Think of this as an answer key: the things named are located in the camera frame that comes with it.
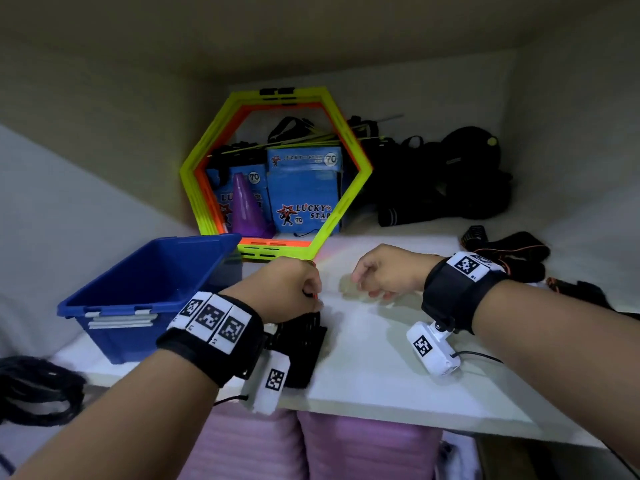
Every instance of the hexagonal agility ring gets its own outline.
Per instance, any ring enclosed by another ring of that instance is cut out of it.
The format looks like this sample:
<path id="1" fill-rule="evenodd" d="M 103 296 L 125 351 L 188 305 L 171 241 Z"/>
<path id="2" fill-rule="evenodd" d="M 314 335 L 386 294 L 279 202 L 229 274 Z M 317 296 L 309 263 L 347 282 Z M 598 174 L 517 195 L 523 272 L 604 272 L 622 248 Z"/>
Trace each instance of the hexagonal agility ring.
<path id="1" fill-rule="evenodd" d="M 358 174 L 312 241 L 286 241 L 244 237 L 238 249 L 249 259 L 270 260 L 278 256 L 313 259 L 331 235 L 372 172 L 372 166 L 327 88 L 279 88 L 231 93 L 213 122 L 180 168 L 180 177 L 191 202 L 200 233 L 227 232 L 216 196 L 205 169 L 207 156 L 228 142 L 252 111 L 278 107 L 319 107 L 324 110 L 358 169 Z"/>

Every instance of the blue plastic box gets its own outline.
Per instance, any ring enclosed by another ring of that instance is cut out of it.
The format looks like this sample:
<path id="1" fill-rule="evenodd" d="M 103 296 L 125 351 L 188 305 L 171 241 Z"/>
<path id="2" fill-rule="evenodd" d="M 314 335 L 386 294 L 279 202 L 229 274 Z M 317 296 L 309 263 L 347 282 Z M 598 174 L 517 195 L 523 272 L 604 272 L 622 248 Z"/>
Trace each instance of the blue plastic box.
<path id="1" fill-rule="evenodd" d="M 272 222 L 271 203 L 269 201 L 269 192 L 267 191 L 267 168 L 265 165 L 233 166 L 229 168 L 228 182 L 224 185 L 220 185 L 219 171 L 215 168 L 209 168 L 207 170 L 207 176 L 209 177 L 211 188 L 220 206 L 220 212 L 225 218 L 227 230 L 231 231 L 231 225 L 233 224 L 234 215 L 231 210 L 231 201 L 234 198 L 234 175 L 236 173 L 244 173 L 247 176 L 253 196 L 256 201 L 258 201 L 260 208 L 262 208 L 262 214 L 265 220 Z"/>
<path id="2" fill-rule="evenodd" d="M 340 147 L 269 149 L 267 156 L 277 231 L 308 233 L 320 229 L 340 199 Z"/>
<path id="3" fill-rule="evenodd" d="M 198 291 L 219 292 L 242 279 L 240 234 L 163 237 L 146 243 L 58 305 L 75 318 L 111 363 L 139 362 Z M 93 329 L 100 317 L 158 314 L 151 326 Z"/>

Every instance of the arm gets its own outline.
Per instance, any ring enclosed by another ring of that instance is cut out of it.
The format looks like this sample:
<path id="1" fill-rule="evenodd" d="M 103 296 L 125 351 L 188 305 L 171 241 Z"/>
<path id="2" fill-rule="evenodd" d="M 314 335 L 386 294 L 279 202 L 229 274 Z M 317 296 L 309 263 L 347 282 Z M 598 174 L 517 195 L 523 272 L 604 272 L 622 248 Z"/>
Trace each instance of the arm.
<path id="1" fill-rule="evenodd" d="M 371 296 L 422 291 L 440 256 L 385 244 L 352 279 Z M 640 322 L 580 300 L 505 281 L 476 309 L 473 330 L 514 372 L 592 434 L 640 464 Z"/>
<path id="2" fill-rule="evenodd" d="M 258 312 L 283 322 L 322 303 L 317 270 L 279 258 L 224 290 Z M 16 480 L 171 480 L 184 465 L 209 416 L 218 386 L 167 350 L 144 360 L 73 420 L 15 474 Z"/>

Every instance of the hand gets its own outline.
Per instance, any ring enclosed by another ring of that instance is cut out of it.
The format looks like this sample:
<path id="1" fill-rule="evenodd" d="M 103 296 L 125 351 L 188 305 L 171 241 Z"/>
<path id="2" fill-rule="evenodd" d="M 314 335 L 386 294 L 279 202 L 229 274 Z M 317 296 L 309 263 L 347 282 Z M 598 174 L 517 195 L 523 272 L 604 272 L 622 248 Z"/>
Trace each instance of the hand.
<path id="1" fill-rule="evenodd" d="M 380 244 L 360 258 L 351 281 L 372 298 L 384 293 L 383 299 L 391 299 L 400 293 L 422 291 L 429 272 L 443 259 Z"/>
<path id="2" fill-rule="evenodd" d="M 279 257 L 235 285 L 221 291 L 251 306 L 265 323 L 281 323 L 322 310 L 307 294 L 322 291 L 318 270 L 308 261 Z"/>

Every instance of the forearm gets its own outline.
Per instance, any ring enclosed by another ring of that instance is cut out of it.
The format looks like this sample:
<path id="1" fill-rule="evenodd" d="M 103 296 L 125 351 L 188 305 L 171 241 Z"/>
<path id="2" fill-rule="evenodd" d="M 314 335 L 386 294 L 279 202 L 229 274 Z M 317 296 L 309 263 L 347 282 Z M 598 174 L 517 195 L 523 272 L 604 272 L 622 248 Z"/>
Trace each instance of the forearm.
<path id="1" fill-rule="evenodd" d="M 640 465 L 640 322 L 505 281 L 482 300 L 473 329 L 551 403 Z"/>
<path id="2" fill-rule="evenodd" d="M 16 480 L 172 480 L 218 395 L 182 357 L 159 350 L 38 451 Z"/>

